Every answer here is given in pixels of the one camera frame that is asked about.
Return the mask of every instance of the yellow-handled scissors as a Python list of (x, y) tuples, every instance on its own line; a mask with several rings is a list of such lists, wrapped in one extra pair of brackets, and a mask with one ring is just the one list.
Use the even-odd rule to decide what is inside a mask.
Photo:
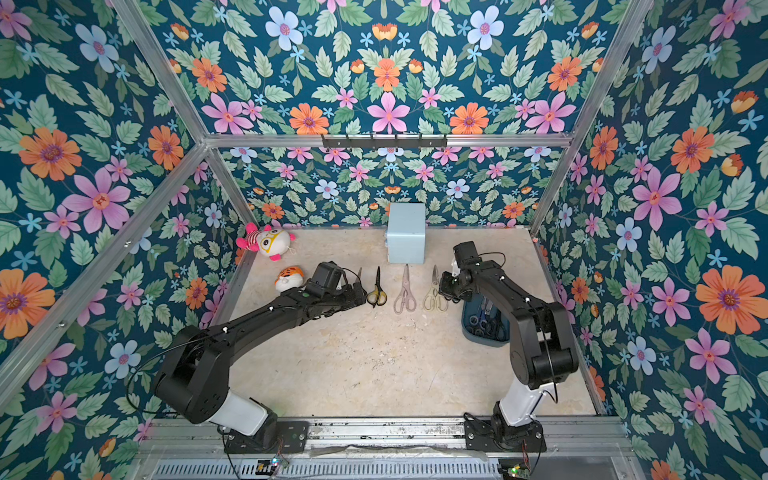
[(382, 267), (379, 267), (376, 270), (376, 286), (373, 287), (373, 291), (368, 294), (366, 301), (370, 303), (370, 305), (373, 308), (376, 308), (376, 306), (381, 306), (386, 303), (386, 293), (384, 293), (384, 290), (382, 290), (382, 286), (379, 282), (381, 282), (382, 279)]
[(435, 307), (441, 312), (445, 312), (448, 309), (448, 300), (443, 295), (440, 295), (438, 290), (437, 265), (432, 270), (432, 286), (429, 287), (429, 291), (424, 297), (423, 307), (427, 312), (432, 312)]

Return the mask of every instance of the light blue box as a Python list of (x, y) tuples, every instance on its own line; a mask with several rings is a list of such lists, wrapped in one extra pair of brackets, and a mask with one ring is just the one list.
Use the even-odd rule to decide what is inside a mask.
[(424, 235), (426, 232), (426, 205), (389, 205), (389, 225), (386, 243), (390, 263), (424, 263)]

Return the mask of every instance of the scissors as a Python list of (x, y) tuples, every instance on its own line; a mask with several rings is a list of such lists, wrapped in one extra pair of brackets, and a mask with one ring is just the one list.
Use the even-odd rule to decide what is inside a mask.
[(403, 308), (413, 312), (416, 310), (416, 305), (416, 298), (411, 293), (411, 277), (408, 274), (408, 264), (406, 263), (406, 269), (402, 272), (402, 290), (400, 290), (400, 294), (395, 298), (395, 313), (399, 315), (402, 313)]
[(381, 306), (386, 303), (386, 293), (382, 290), (382, 286), (379, 282), (382, 279), (382, 267), (376, 270), (376, 286), (373, 291), (368, 294), (366, 301), (371, 304), (372, 308), (376, 308), (376, 305)]
[(448, 300), (438, 291), (437, 283), (437, 265), (432, 270), (432, 286), (429, 287), (427, 295), (424, 297), (424, 310), (431, 312), (437, 307), (437, 310), (445, 312), (448, 309)]

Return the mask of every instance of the black-handled scissors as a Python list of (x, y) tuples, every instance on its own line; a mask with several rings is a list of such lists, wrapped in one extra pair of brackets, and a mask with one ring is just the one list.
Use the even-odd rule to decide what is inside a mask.
[(366, 298), (366, 301), (371, 304), (374, 308), (376, 306), (381, 306), (386, 303), (386, 293), (384, 293), (384, 290), (382, 290), (382, 286), (379, 282), (381, 282), (382, 279), (382, 267), (379, 267), (376, 270), (376, 286), (373, 288), (373, 291), (368, 294), (368, 297)]

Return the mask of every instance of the pink-handled scissors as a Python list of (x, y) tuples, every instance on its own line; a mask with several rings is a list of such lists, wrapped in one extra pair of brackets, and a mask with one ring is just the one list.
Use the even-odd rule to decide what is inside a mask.
[(400, 294), (395, 298), (395, 313), (398, 315), (402, 313), (403, 307), (409, 312), (416, 310), (416, 298), (411, 293), (411, 277), (408, 273), (408, 264), (406, 264), (406, 269), (402, 272), (402, 290), (400, 290)]

